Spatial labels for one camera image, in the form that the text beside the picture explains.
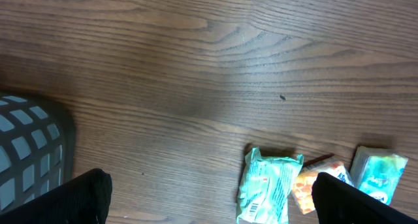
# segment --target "plastic packet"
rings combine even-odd
[[[312,199],[312,186],[320,172],[326,172],[353,186],[344,163],[337,160],[335,157],[325,159],[303,168],[292,188],[292,194],[296,200],[296,204],[303,214],[315,210],[314,200]]]
[[[350,175],[357,189],[383,204],[390,204],[407,162],[408,158],[393,150],[361,146],[357,149]]]
[[[238,193],[236,222],[288,223],[287,197],[303,165],[303,155],[262,157],[259,148],[246,155]]]

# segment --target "green wrapper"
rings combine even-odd
[[[262,157],[259,148],[246,155],[236,208],[236,222],[286,224],[287,197],[303,165],[303,155]]]

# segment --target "candy wrapper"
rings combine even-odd
[[[312,186],[320,172],[326,172],[353,186],[350,176],[344,167],[344,163],[337,160],[335,157],[303,168],[292,188],[292,194],[295,197],[296,204],[303,214],[315,210],[314,200],[312,199]]]
[[[362,192],[390,204],[408,159],[393,150],[357,149],[350,175],[355,187]]]
[[[246,155],[238,193],[236,222],[287,224],[287,197],[303,165],[288,157],[262,157],[259,148]]]

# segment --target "barcode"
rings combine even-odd
[[[255,215],[255,211],[257,211],[258,207],[259,207],[259,204],[253,203],[251,205],[251,208],[249,208],[249,215],[250,216],[254,216]]]

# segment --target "brown wood grain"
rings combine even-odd
[[[108,223],[234,223],[249,143],[394,147],[391,206],[418,218],[417,25],[416,0],[0,0],[0,84],[72,110]]]

